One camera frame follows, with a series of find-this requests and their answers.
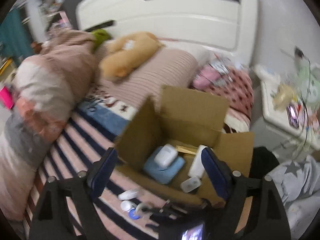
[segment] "screen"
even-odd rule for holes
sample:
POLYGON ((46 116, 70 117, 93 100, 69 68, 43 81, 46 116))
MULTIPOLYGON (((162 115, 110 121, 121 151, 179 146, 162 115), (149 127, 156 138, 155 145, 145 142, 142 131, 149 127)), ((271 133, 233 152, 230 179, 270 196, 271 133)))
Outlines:
POLYGON ((183 232, 181 240, 202 240, 203 225, 196 226, 183 232))
POLYGON ((296 129, 299 128, 298 116, 293 104, 290 103, 289 106, 287 106, 287 113, 289 118, 289 124, 296 129))

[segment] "cardboard box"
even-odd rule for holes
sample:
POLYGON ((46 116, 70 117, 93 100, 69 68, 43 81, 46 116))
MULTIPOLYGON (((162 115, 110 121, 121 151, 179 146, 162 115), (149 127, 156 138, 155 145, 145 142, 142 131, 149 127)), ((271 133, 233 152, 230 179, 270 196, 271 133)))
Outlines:
POLYGON ((231 170, 249 175, 252 160, 253 134, 223 134, 224 118, 229 107, 223 97, 196 90, 164 86, 160 113, 156 113, 151 98, 147 98, 124 133, 116 142, 119 157, 125 162, 117 169, 143 188, 174 202, 199 205, 201 198, 211 203, 222 201, 204 173, 196 194, 183 193, 181 182, 189 178, 194 156, 185 154, 186 163, 169 185, 161 185, 143 172, 143 165, 153 151, 170 143, 186 147, 206 145, 231 170))

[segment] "metal screw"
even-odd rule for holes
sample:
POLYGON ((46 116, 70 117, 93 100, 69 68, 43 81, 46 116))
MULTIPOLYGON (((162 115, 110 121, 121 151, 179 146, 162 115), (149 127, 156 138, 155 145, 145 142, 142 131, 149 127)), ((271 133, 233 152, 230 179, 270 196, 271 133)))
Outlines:
POLYGON ((83 177, 85 177, 87 175, 87 172, 86 171, 79 171, 78 172, 78 177, 79 178, 83 178, 83 177))
POLYGON ((269 175, 264 176, 264 179, 269 182, 272 181, 272 178, 269 175))
POLYGON ((55 177, 55 176, 51 176, 51 177, 49 177, 49 178, 47 179, 47 182, 52 183, 52 182, 54 182, 55 180, 56 180, 56 177, 55 177))
POLYGON ((241 172, 240 171, 233 171, 232 175, 235 177, 240 177, 241 176, 241 172))

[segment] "white container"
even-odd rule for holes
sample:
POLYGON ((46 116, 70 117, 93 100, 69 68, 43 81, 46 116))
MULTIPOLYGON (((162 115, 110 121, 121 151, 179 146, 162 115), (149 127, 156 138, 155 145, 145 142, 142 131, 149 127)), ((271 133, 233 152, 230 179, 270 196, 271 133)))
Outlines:
POLYGON ((122 201, 120 207, 123 211, 130 211, 137 207, 137 205, 129 200, 122 201))
POLYGON ((198 177, 201 178, 204 173, 204 166, 202 165, 201 161, 201 152, 205 149, 206 146, 200 145, 196 154, 196 157, 191 164, 190 170, 188 172, 189 177, 198 177))
POLYGON ((201 186, 201 181, 198 177, 192 177, 190 179, 185 180, 180 184, 180 187, 184 193, 188 193, 190 191, 193 191, 197 187, 201 186))
POLYGON ((155 157, 155 163, 163 169, 168 168, 171 163, 175 160, 178 156, 178 152, 170 144, 166 144, 162 147, 160 152, 155 157))
POLYGON ((131 190, 127 190, 121 194, 118 195, 118 199, 120 200, 130 200, 133 198, 136 198, 137 196, 139 196, 140 194, 140 189, 136 188, 136 189, 131 189, 131 190))

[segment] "teal curtain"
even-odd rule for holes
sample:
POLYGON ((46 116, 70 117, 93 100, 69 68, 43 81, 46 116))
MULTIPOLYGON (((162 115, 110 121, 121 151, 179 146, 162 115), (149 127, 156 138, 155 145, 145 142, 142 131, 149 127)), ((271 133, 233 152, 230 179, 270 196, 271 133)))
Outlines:
POLYGON ((12 57, 17 66, 20 56, 25 59, 34 54, 17 8, 13 8, 0 25, 0 41, 4 44, 3 57, 12 57))

